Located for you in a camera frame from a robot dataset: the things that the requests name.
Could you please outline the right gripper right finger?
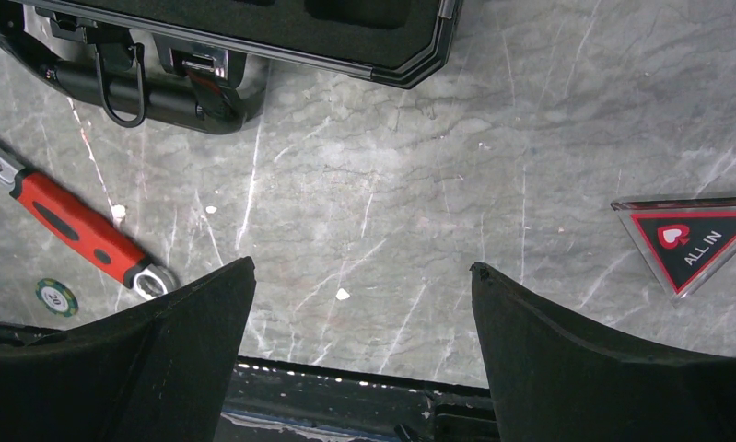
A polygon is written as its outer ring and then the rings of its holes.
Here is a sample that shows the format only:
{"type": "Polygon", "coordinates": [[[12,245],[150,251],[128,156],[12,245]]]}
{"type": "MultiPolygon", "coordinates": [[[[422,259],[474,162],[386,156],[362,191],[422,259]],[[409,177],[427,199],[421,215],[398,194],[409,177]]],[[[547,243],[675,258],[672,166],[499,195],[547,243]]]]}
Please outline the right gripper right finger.
{"type": "Polygon", "coordinates": [[[471,266],[504,441],[736,441],[736,357],[638,338],[471,266]]]}

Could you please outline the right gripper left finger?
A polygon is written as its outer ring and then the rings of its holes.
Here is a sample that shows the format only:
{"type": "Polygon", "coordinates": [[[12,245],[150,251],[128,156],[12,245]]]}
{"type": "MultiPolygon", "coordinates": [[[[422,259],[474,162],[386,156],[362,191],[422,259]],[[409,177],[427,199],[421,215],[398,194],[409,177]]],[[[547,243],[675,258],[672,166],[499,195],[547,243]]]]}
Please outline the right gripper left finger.
{"type": "Polygon", "coordinates": [[[210,441],[253,301],[244,257],[26,346],[0,345],[0,441],[210,441]]]}

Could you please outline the green poker chip bottom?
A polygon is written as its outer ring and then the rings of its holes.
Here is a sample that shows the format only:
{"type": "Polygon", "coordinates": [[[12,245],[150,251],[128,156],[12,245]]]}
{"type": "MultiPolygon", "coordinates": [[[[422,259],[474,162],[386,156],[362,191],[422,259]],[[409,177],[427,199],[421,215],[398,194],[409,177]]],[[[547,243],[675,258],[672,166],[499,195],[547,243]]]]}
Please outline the green poker chip bottom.
{"type": "Polygon", "coordinates": [[[76,297],[64,284],[51,278],[43,278],[36,283],[35,294],[37,299],[51,313],[72,317],[79,311],[76,297]]]}

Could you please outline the black poker set case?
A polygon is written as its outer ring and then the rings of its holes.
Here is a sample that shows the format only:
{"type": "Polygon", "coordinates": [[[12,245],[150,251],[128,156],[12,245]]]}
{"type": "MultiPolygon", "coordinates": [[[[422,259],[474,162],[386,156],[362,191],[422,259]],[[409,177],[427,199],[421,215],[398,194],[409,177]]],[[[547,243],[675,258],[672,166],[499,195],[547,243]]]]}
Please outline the black poker set case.
{"type": "Polygon", "coordinates": [[[236,132],[250,57],[410,89],[448,61],[458,1],[0,1],[0,48],[125,128],[236,132]]]}

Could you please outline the triangular all in button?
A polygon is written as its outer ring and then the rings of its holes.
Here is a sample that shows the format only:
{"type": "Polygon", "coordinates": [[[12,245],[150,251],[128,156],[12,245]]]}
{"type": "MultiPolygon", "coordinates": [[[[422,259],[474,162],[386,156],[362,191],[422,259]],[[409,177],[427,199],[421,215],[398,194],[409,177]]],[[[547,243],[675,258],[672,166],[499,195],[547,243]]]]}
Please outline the triangular all in button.
{"type": "Polygon", "coordinates": [[[674,303],[736,254],[736,193],[627,197],[611,208],[674,303]]]}

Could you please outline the red handled adjustable wrench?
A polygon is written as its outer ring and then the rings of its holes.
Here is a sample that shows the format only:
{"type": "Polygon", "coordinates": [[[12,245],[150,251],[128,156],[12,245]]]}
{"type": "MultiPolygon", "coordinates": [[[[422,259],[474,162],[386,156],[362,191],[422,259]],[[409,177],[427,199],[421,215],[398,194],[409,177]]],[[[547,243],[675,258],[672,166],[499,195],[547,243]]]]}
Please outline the red handled adjustable wrench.
{"type": "Polygon", "coordinates": [[[113,280],[150,299],[175,291],[174,277],[114,224],[0,142],[0,182],[69,249],[113,280]]]}

